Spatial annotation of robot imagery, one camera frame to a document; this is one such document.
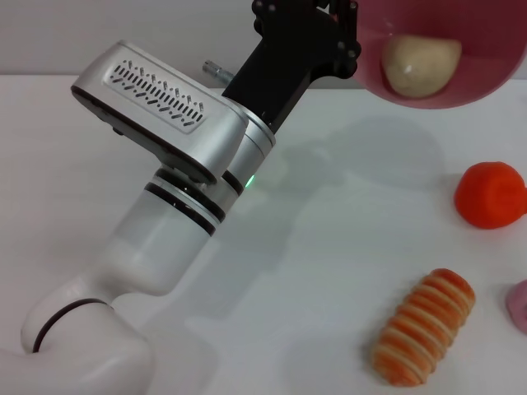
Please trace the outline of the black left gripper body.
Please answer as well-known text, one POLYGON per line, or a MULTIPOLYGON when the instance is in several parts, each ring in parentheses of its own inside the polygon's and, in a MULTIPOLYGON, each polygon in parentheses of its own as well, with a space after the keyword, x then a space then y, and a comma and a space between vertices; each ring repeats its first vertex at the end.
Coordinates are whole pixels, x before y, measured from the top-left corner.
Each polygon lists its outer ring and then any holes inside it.
POLYGON ((354 75, 361 46, 319 1, 254 1, 252 11, 261 40, 223 95, 276 132, 312 82, 354 75))

